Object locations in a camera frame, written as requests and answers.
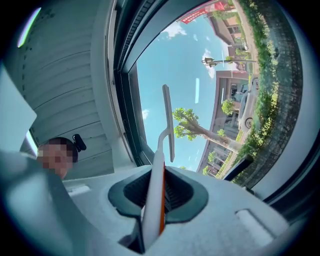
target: road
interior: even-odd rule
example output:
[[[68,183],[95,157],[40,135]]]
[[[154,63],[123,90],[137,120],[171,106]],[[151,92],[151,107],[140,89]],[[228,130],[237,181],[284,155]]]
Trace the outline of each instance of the road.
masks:
[[[242,27],[245,33],[245,37],[246,37],[246,43],[248,45],[248,51],[251,53],[252,59],[255,61],[258,61],[258,50],[256,48],[256,44],[255,44],[255,40],[254,40],[254,36],[253,36],[253,31],[251,26],[249,25],[248,19],[244,13],[244,10],[241,8],[240,4],[238,3],[237,0],[233,0],[233,4],[234,7],[236,8],[241,23],[242,23]],[[253,63],[253,73],[254,74],[259,74],[259,65],[257,62]]]

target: parked car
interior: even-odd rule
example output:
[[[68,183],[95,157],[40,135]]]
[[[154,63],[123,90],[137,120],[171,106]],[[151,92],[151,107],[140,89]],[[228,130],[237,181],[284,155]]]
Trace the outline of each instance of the parked car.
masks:
[[[255,111],[255,105],[258,98],[259,91],[259,76],[252,75],[248,91],[246,91],[240,101],[240,109],[238,116],[238,128],[247,132],[251,129],[253,124],[253,115]]]

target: blue sky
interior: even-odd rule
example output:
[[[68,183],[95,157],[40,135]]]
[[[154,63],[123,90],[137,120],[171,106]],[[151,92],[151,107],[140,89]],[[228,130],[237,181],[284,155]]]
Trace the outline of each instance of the blue sky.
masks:
[[[222,51],[226,56],[227,45],[215,35],[209,21],[200,16],[189,24],[172,23],[140,56],[137,70],[142,115],[147,144],[154,152],[158,137],[167,126],[163,84],[169,86],[172,111],[176,108],[193,109],[199,116],[199,124],[210,128],[216,90],[215,73],[217,70],[230,70],[231,66],[219,64],[215,69],[206,68],[201,60],[204,57],[221,60]],[[187,137],[175,137],[174,142],[175,159],[171,163],[168,139],[164,141],[165,164],[186,166],[195,172],[206,140],[197,137],[189,141]]]

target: black hair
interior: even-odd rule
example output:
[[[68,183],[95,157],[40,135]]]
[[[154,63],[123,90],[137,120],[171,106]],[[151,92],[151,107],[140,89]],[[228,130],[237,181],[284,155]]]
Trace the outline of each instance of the black hair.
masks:
[[[70,139],[65,137],[55,137],[55,138],[49,139],[45,144],[66,145],[66,149],[68,151],[72,151],[72,162],[76,163],[78,161],[77,147]]]

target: person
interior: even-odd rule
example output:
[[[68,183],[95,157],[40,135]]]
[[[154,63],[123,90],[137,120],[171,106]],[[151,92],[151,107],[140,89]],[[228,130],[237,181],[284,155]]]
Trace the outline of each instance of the person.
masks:
[[[78,161],[77,145],[64,137],[49,139],[39,146],[36,159],[44,169],[53,170],[64,179],[68,170]]]

